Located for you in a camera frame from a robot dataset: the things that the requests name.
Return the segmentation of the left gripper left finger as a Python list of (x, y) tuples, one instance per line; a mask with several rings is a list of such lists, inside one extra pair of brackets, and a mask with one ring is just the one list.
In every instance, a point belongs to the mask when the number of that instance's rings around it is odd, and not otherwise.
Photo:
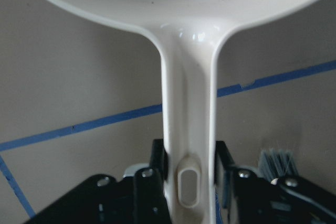
[(133, 178), (133, 222), (171, 223), (164, 193), (168, 157), (162, 139), (155, 139), (149, 165), (136, 171)]

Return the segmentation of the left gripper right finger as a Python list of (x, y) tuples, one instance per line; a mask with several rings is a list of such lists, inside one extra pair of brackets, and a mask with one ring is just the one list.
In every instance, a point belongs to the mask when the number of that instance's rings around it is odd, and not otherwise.
[(224, 210), (224, 223), (265, 223), (259, 179), (248, 167), (238, 166), (225, 142), (215, 144), (215, 187)]

